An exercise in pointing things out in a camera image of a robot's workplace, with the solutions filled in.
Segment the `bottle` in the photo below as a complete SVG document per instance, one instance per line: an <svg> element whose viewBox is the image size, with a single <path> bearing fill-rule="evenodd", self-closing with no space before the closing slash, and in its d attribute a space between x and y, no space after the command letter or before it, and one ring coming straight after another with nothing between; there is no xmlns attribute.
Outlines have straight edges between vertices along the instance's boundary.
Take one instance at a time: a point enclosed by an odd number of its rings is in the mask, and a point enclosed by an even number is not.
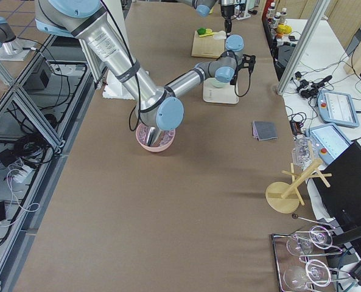
<svg viewBox="0 0 361 292"><path fill-rule="evenodd" d="M271 21L272 29L278 28L279 20L280 20L280 12L276 12L276 15L273 17L273 19Z"/></svg>
<svg viewBox="0 0 361 292"><path fill-rule="evenodd" d="M287 8L282 8L282 12L280 13L279 24L285 24L287 18Z"/></svg>
<svg viewBox="0 0 361 292"><path fill-rule="evenodd" d="M271 21L273 19L273 17L275 16L275 11L276 11L275 2L272 2L271 6L268 7L268 10L267 10L266 17L267 17L268 21Z"/></svg>

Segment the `white desk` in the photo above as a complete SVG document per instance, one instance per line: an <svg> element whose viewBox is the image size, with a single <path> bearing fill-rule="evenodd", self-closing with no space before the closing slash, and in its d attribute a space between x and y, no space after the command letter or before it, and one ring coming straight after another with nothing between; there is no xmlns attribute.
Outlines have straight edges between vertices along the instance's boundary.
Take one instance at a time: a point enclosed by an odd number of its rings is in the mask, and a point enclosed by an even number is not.
<svg viewBox="0 0 361 292"><path fill-rule="evenodd" d="M303 19L288 19L287 24L292 26L293 31L302 32L304 26L306 25L306 20ZM313 36L311 42L309 43L302 59L300 65L297 67L296 71L300 72L309 72L313 71L313 69L325 68L330 64L338 62L340 59L348 61L348 56L345 53L344 48L342 48L340 42L332 31L327 21L321 21L317 32ZM334 91L337 92L345 92L352 96L354 99L361 99L361 82L358 82L359 79L357 76L352 75L349 76L344 71L344 63L340 63L339 65L331 66L329 69L323 70L321 72L311 72L306 74L304 78L307 81L314 81L316 79L320 80L325 78L328 75L332 75L333 78L330 83L338 82L334 85ZM307 117L312 117L312 109L307 103L307 99L302 98L296 92L296 86L293 82L289 84L286 89L286 92L283 95L285 104L291 107L294 110L294 113L297 112L305 112ZM361 111L361 100L354 100L354 106L357 111ZM287 114L291 114L291 110L287 108ZM360 126L358 128L346 128L340 127L342 132L346 134L349 139L356 139L361 137L361 114L358 114ZM307 120L304 123L305 128L309 128L310 126L315 127L317 125L323 124L323 121L318 116L313 121ZM326 212L323 204L321 202L320 195L318 190L315 188L312 181L308 183L308 191L310 198L312 200L312 207L314 210L314 214L316 218L327 218L330 217ZM347 265L343 268L343 270L349 271L352 265ZM342 285L346 288L351 283L350 280L344 282L342 281ZM361 287L354 287L350 291L352 292L361 292Z"/></svg>

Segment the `pink bowl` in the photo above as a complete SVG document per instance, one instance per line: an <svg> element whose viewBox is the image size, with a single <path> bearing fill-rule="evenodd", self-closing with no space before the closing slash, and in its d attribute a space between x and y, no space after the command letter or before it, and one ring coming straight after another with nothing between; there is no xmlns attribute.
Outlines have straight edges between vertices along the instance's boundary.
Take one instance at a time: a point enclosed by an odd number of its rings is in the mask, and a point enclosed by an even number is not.
<svg viewBox="0 0 361 292"><path fill-rule="evenodd" d="M160 145L157 147L149 147L144 144L144 138L146 135L147 126L143 123L139 124L136 129L136 139L138 143L146 150L150 152L161 152L171 146L173 140L175 139L175 130L166 131Z"/></svg>

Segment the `black monitor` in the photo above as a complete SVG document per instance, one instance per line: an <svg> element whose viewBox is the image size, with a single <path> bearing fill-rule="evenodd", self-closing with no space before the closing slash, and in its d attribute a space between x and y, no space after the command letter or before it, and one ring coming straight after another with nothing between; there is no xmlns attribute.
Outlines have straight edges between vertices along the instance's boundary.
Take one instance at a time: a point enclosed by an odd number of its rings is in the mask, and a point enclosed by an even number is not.
<svg viewBox="0 0 361 292"><path fill-rule="evenodd" d="M314 183L330 216L336 218L344 232L361 226L360 144L351 144L323 172L332 174L328 178L331 187L320 179L314 179ZM361 238L351 243L361 258Z"/></svg>

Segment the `wooden wall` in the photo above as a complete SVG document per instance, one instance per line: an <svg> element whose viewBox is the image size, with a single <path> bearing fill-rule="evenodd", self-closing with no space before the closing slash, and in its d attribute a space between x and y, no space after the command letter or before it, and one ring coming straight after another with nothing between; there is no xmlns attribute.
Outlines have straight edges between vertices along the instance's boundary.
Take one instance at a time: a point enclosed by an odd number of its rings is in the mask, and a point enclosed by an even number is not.
<svg viewBox="0 0 361 292"><path fill-rule="evenodd" d="M260 0L262 12L266 0ZM288 18L308 19L317 0L276 0L278 11L287 7ZM337 38L347 48L361 26L361 0L331 0L325 15Z"/></svg>

